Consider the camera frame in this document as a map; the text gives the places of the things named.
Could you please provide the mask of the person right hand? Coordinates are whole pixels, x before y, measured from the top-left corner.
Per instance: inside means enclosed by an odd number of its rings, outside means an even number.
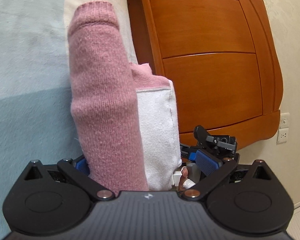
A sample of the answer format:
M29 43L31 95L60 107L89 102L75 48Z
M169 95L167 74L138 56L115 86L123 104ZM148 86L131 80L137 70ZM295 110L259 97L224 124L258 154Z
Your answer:
M193 182L191 179L188 178L189 172L187 167L182 167L181 169L181 177L179 179L179 184L178 184L178 191L185 191L190 189L195 185L195 182Z

